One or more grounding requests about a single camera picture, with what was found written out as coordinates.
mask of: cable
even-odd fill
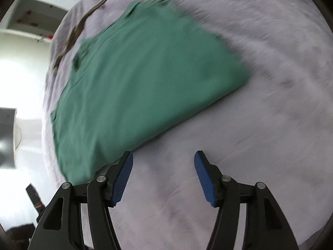
[[[20,135],[21,135],[20,141],[19,141],[19,143],[17,144],[17,146],[15,147],[15,149],[17,149],[18,146],[20,145],[21,141],[22,141],[22,130],[21,130],[21,128],[20,128],[19,125],[15,124],[15,126],[19,129],[19,131],[20,131]]]
[[[71,48],[76,43],[76,40],[81,35],[82,31],[84,30],[84,25],[86,23],[87,18],[94,13],[98,8],[105,4],[107,0],[101,0],[97,5],[95,5],[92,9],[90,9],[86,14],[83,15],[82,19],[80,20],[79,24],[74,26],[67,42],[65,49],[58,55],[56,62],[54,63],[54,72],[58,71],[58,67],[60,65],[61,59],[71,50]]]

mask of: bed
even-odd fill
[[[98,1],[76,4],[51,43],[42,142],[45,165],[57,187],[65,179],[55,157],[50,113],[68,80],[71,60],[81,39],[114,22],[133,0],[108,0],[89,17],[54,73],[52,64],[72,28]],[[217,210],[202,194],[193,165],[197,150],[238,182],[264,182],[298,244],[303,243],[323,227],[333,210],[333,36],[329,26],[312,0],[174,1],[206,29],[220,34],[251,69],[252,78],[134,150],[123,200],[111,210],[120,245],[145,250],[206,247]],[[92,246],[84,210],[85,242]],[[241,236],[239,231],[235,249],[241,249]]]

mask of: brown cord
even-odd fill
[[[76,43],[76,40],[78,39],[78,37],[81,35],[82,31],[84,30],[84,25],[86,23],[87,18],[95,12],[95,10],[97,10],[98,8],[100,8],[102,5],[105,4],[107,0],[101,0],[97,5],[95,5],[92,9],[90,9],[86,14],[84,14],[84,16],[82,17],[82,19],[80,20],[79,24],[76,25],[67,42],[66,42],[66,47],[65,49],[59,53],[56,62],[54,63],[54,72],[58,71],[58,67],[60,65],[61,59],[70,51],[70,49],[74,46],[74,44]]]

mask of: green shirt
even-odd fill
[[[134,1],[117,21],[84,40],[73,59],[51,114],[60,170],[74,185],[86,182],[125,150],[188,119],[248,78],[219,37],[173,2]]]

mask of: shelf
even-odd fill
[[[37,0],[18,0],[4,32],[52,39],[67,11]]]

